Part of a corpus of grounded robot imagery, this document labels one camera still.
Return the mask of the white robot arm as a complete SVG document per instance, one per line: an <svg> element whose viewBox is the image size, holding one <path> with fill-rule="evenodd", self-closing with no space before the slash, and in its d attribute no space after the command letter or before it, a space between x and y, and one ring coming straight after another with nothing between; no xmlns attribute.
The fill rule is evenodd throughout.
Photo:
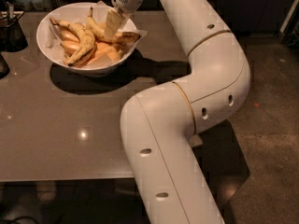
<svg viewBox="0 0 299 224"><path fill-rule="evenodd" d="M250 70L234 34L207 0L160 0L191 72L135 94L121 138L151 224L225 224L189 144L228 119L249 92ZM143 0L111 0L131 15Z"/></svg>

